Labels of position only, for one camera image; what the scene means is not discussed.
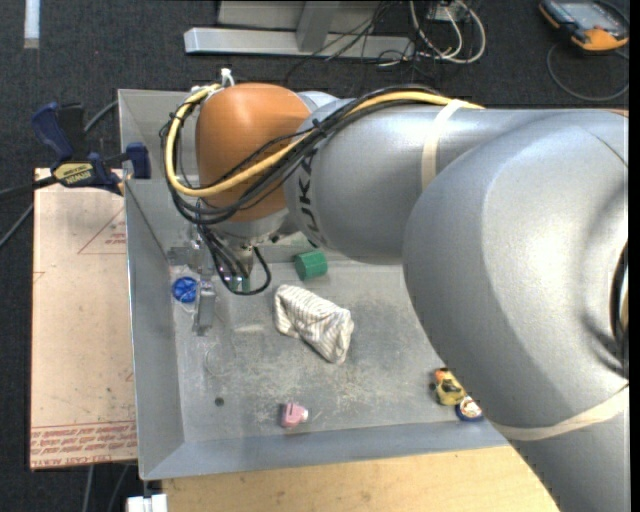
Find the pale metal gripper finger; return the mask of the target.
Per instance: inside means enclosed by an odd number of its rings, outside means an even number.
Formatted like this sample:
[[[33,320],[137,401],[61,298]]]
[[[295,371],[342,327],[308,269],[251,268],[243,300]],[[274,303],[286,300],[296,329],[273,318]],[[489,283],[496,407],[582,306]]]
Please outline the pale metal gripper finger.
[[[193,331],[197,336],[204,336],[214,324],[216,314],[217,293],[214,284],[201,280],[197,286]]]
[[[202,244],[196,241],[171,247],[167,252],[167,259],[171,266],[187,267],[194,273],[203,273],[203,268],[206,266],[205,256]]]

